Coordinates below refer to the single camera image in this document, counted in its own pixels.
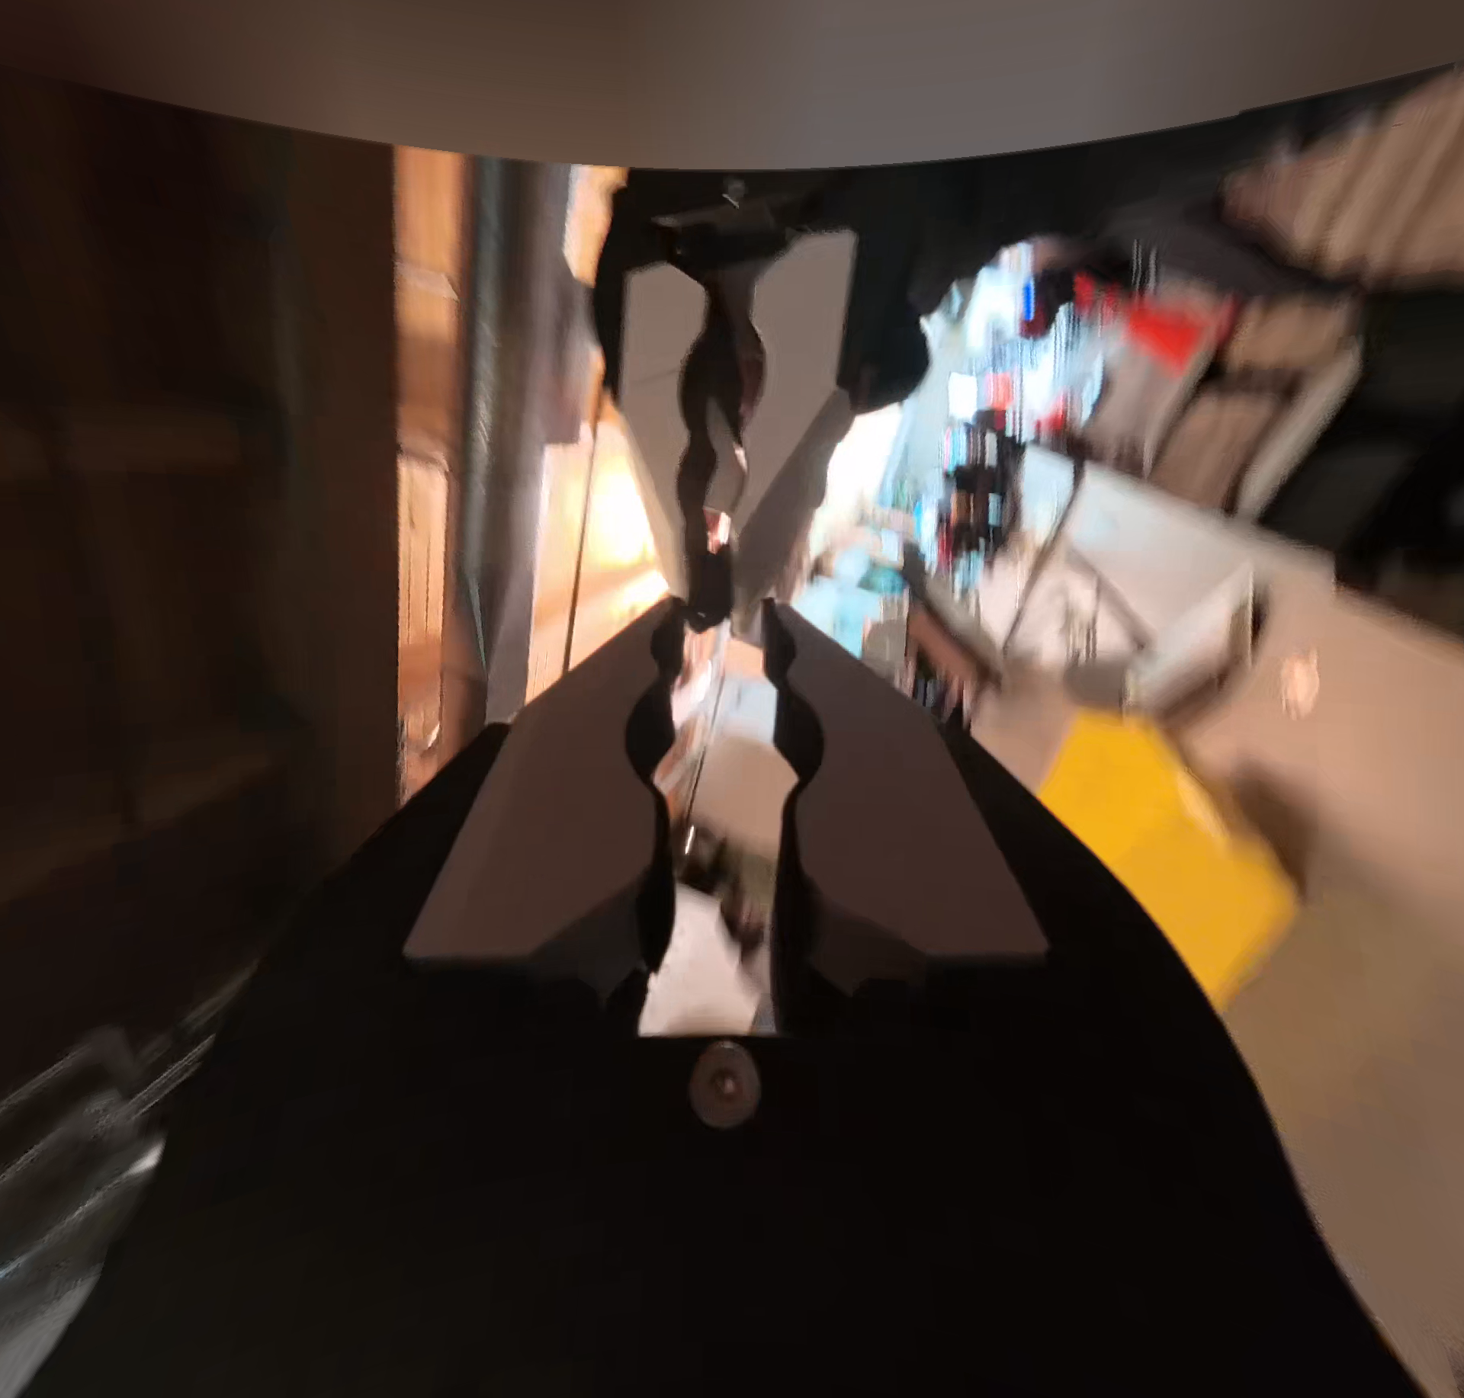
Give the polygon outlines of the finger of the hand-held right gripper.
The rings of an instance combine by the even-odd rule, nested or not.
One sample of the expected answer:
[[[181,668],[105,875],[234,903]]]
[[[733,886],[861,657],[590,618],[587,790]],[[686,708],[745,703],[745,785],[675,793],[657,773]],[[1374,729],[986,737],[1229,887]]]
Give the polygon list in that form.
[[[838,366],[855,247],[846,230],[799,237],[751,290],[764,372],[742,432],[738,561],[788,560],[826,496],[832,453],[854,419]]]
[[[655,560],[698,631],[732,616],[738,358],[722,278],[655,265],[625,284],[616,403]]]

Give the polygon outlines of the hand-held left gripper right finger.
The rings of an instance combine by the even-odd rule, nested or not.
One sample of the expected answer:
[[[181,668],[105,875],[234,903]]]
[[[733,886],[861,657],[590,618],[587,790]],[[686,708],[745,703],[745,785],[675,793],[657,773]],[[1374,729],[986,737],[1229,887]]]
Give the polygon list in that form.
[[[1040,965],[1050,942],[934,718],[791,607],[764,602],[760,625],[774,747],[794,776],[774,994]]]

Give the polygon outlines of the silver ventilation duct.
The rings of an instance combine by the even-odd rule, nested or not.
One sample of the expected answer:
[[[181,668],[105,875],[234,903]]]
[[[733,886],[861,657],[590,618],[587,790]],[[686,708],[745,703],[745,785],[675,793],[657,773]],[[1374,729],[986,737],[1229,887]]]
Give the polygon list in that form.
[[[524,705],[544,453],[577,430],[582,291],[564,253],[571,171],[477,157],[459,487],[457,717],[468,735]]]

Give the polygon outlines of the red flat object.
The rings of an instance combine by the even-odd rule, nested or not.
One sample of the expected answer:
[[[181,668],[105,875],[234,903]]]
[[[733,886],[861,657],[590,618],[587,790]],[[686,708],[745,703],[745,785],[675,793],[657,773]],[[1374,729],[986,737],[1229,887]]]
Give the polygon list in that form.
[[[1238,305],[1175,305],[1137,298],[1123,311],[1125,348],[1159,371],[1181,378],[1204,369],[1235,330]]]

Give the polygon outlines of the yellow flat box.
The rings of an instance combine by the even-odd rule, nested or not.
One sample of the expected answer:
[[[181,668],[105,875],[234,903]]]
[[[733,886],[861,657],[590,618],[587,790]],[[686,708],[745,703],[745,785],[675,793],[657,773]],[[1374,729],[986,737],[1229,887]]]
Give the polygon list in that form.
[[[1149,721],[1078,711],[1037,796],[1126,889],[1216,1009],[1290,933],[1300,895],[1271,845]]]

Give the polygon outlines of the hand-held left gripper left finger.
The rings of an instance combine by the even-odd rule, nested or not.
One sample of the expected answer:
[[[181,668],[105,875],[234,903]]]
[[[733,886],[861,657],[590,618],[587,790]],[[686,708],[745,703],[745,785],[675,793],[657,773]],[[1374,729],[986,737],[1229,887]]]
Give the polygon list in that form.
[[[529,702],[407,933],[420,968],[576,984],[610,1002],[674,918],[666,802],[686,612],[663,598]]]

